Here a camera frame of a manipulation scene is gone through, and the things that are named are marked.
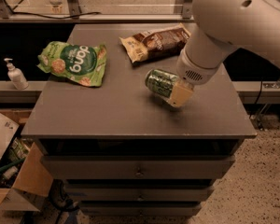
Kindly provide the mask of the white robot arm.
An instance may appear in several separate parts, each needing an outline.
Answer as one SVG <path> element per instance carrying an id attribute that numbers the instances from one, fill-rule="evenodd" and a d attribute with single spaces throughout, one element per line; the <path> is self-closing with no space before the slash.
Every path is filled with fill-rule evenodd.
<path id="1" fill-rule="evenodd" d="M 280 2 L 277 0 L 192 0 L 191 36 L 176 63 L 178 80 L 168 104 L 180 107 L 196 85 L 244 48 L 280 69 Z"/>

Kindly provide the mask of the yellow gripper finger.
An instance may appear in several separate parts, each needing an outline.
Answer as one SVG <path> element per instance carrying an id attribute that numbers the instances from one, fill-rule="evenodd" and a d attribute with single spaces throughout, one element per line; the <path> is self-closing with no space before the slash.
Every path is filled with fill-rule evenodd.
<path id="1" fill-rule="evenodd" d="M 193 91 L 193 85 L 182 79 L 177 80 L 168 98 L 168 104 L 173 107 L 183 106 L 189 100 Z"/>

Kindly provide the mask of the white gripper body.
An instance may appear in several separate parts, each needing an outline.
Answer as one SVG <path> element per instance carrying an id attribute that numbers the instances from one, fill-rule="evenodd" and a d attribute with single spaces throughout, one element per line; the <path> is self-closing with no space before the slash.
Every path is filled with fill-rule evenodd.
<path id="1" fill-rule="evenodd" d="M 196 86 L 207 83 L 222 63 L 222 53 L 183 48 L 176 63 L 178 76 Z"/>

